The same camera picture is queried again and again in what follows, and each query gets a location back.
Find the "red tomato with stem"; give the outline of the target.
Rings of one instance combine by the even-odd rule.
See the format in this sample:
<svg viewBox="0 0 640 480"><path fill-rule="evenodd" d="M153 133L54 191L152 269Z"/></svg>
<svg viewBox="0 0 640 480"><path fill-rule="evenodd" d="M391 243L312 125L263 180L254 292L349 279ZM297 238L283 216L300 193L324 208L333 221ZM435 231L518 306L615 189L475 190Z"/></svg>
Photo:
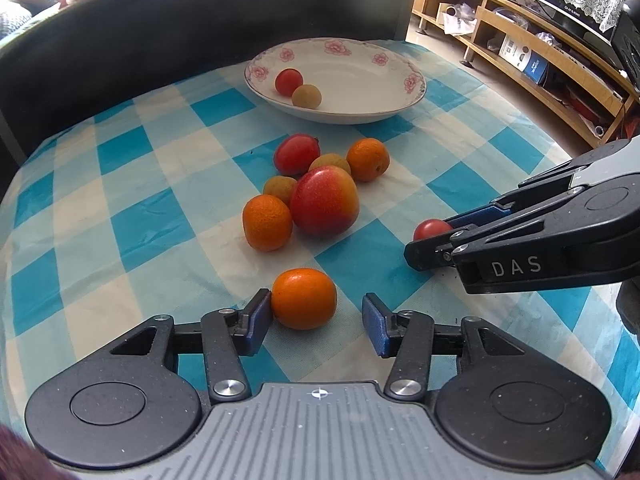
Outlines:
<svg viewBox="0 0 640 480"><path fill-rule="evenodd" d="M440 219L427 219L416 226L413 231L412 240L426 240L427 238L439 236L452 230L449 223Z"/></svg>

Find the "orange tangerine front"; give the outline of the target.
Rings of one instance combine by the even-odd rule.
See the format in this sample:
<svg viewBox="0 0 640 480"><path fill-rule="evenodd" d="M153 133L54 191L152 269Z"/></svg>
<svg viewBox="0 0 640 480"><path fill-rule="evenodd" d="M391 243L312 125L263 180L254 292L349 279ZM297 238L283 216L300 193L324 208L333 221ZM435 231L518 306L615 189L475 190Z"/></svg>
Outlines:
<svg viewBox="0 0 640 480"><path fill-rule="evenodd" d="M281 273L271 289L273 316L291 330L315 330L334 317L337 290L323 272L298 268Z"/></svg>

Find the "orange tangerine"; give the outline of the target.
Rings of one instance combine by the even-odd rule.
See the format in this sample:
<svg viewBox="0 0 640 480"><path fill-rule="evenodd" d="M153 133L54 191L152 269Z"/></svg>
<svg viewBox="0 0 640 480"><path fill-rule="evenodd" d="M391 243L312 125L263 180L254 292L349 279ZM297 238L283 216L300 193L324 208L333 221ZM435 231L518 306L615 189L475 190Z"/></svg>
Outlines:
<svg viewBox="0 0 640 480"><path fill-rule="evenodd" d="M249 200L242 211L242 226L250 247L274 252L288 244L293 220L288 206L276 196L260 194Z"/></svg>
<svg viewBox="0 0 640 480"><path fill-rule="evenodd" d="M390 154L385 145L375 138L361 139L349 148L346 160L352 177L360 182L371 182L390 166Z"/></svg>
<svg viewBox="0 0 640 480"><path fill-rule="evenodd" d="M273 316L291 330L315 330L334 317L337 290L323 272L298 268L281 273L271 289Z"/></svg>

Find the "brown longan front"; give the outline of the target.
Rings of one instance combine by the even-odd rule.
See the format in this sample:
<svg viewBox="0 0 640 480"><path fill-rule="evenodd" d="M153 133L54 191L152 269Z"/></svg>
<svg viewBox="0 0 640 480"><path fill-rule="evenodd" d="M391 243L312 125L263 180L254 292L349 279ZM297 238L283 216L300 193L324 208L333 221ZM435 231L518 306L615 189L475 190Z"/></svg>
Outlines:
<svg viewBox="0 0 640 480"><path fill-rule="evenodd" d="M313 84L301 84L292 93L291 101L294 106L316 110L322 103L322 94Z"/></svg>

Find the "brown longan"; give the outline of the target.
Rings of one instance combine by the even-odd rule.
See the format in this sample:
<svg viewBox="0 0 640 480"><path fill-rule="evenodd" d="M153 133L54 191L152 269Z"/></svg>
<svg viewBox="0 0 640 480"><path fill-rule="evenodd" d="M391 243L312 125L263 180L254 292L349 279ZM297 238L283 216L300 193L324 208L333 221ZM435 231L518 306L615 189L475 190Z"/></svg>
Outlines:
<svg viewBox="0 0 640 480"><path fill-rule="evenodd" d="M341 155L335 153L320 155L310 164L308 170L311 171L326 166L337 167L348 174L352 174L348 161Z"/></svg>
<svg viewBox="0 0 640 480"><path fill-rule="evenodd" d="M301 84L292 93L291 101L294 106L316 110L322 103L322 94L313 84Z"/></svg>

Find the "small red cherry tomato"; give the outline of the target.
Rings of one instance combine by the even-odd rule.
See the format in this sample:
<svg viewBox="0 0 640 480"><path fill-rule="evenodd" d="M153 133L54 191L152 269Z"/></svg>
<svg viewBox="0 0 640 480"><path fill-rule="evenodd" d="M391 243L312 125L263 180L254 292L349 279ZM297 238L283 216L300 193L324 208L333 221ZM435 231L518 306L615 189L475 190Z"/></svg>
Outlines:
<svg viewBox="0 0 640 480"><path fill-rule="evenodd" d="M294 91L304 83L304 77L295 68L285 68L277 74L274 80L274 88L280 94L290 98Z"/></svg>

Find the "orange tangerine far right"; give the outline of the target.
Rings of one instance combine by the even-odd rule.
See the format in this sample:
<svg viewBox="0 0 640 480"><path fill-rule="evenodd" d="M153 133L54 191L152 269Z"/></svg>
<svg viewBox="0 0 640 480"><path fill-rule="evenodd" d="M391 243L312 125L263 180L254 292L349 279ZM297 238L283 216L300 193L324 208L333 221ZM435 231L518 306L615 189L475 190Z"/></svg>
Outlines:
<svg viewBox="0 0 640 480"><path fill-rule="evenodd" d="M375 138L361 139L349 148L346 160L352 177L360 182L371 182L390 166L390 154L385 145Z"/></svg>

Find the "large red yellow mango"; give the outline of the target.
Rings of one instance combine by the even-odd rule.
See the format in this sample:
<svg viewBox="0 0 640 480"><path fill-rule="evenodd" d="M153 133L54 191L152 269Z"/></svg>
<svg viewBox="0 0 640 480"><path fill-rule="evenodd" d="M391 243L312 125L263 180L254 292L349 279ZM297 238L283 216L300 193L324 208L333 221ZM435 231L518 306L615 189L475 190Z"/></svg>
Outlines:
<svg viewBox="0 0 640 480"><path fill-rule="evenodd" d="M305 234L332 237L347 231L360 211L358 190L342 168L323 166L307 172L290 201L294 224Z"/></svg>

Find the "blue white checkered tablecloth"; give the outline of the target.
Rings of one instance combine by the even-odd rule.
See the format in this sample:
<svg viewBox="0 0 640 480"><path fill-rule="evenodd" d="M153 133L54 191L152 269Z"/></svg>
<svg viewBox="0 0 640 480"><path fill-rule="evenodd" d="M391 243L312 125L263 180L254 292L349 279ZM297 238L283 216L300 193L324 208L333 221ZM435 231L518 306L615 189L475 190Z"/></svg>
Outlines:
<svg viewBox="0 0 640 480"><path fill-rule="evenodd" d="M285 115L231 66L116 105L40 145L1 204L1 419L21 428L35 388L156 314L177 322L245 304L283 271L315 268L337 288L321 330L273 325L244 361L250 384L382 382L361 324L375 292L393 309L437 322L487 318L597 386L613 422L599 456L616 471L639 428L639 346L616 310L616 286L470 296L454 271L416 273L402 253L414 228L484 205L566 155L479 79L406 42L425 98L362 126ZM327 153L362 139L390 152L382 177L360 185L360 214L330 240L294 234L256 252L241 214L274 175L272 155L308 133Z"/></svg>

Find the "brown longan middle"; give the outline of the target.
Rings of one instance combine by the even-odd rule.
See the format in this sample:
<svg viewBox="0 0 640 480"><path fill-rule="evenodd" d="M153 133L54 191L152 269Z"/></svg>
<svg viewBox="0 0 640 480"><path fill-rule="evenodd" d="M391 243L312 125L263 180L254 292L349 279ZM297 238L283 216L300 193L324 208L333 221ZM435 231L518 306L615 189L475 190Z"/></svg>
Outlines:
<svg viewBox="0 0 640 480"><path fill-rule="evenodd" d="M320 155L310 164L308 170L311 171L326 166L337 167L348 174L352 174L348 161L341 155L335 153Z"/></svg>

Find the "brown longan hidden left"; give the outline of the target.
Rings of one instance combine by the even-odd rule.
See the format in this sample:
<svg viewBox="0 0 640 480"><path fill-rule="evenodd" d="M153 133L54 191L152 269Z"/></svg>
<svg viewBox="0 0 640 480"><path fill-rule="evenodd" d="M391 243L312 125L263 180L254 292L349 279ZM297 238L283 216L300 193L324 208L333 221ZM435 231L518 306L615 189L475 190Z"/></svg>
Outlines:
<svg viewBox="0 0 640 480"><path fill-rule="evenodd" d="M296 189L297 180L287 176L274 176L267 180L262 188L265 195L277 197L288 206Z"/></svg>

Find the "light wooden tv cabinet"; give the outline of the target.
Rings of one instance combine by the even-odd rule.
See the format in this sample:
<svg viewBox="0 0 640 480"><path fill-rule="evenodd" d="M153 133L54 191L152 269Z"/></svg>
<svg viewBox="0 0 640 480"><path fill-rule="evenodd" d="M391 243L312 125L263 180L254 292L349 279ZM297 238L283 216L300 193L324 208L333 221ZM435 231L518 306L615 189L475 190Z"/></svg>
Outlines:
<svg viewBox="0 0 640 480"><path fill-rule="evenodd" d="M413 0L419 32L433 26L465 47L460 63L481 58L565 122L592 148L630 138L639 96L605 56L529 7L535 0ZM545 58L538 86L498 55L505 36Z"/></svg>

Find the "blue white box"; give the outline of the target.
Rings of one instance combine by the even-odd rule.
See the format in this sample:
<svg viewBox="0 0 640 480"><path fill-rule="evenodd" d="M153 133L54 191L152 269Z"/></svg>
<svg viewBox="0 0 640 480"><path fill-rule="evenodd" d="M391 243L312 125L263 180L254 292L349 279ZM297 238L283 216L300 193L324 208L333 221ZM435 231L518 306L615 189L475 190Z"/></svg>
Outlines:
<svg viewBox="0 0 640 480"><path fill-rule="evenodd" d="M548 61L540 54L505 36L498 55L538 86L542 86L548 73Z"/></svg>

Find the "oblong red tomato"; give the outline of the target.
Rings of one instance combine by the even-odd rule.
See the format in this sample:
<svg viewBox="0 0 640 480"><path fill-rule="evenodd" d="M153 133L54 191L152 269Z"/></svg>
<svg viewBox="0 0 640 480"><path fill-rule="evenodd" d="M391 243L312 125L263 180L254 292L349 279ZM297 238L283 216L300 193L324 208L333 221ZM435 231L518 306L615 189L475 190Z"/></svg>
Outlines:
<svg viewBox="0 0 640 480"><path fill-rule="evenodd" d="M273 154L273 163L280 174L296 177L308 171L321 155L317 138L306 133L288 136Z"/></svg>

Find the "white floral porcelain plate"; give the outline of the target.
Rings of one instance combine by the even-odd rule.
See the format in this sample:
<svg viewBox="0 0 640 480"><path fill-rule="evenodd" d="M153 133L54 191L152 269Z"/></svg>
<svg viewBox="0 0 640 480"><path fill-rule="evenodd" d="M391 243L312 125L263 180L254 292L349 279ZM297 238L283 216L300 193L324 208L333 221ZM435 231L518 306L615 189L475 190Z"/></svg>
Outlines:
<svg viewBox="0 0 640 480"><path fill-rule="evenodd" d="M274 88L277 74L295 68L322 94L316 110L292 104ZM346 38L309 38L278 44L247 62L247 87L296 118L330 125L379 122L418 104L427 82L420 68L386 47Z"/></svg>

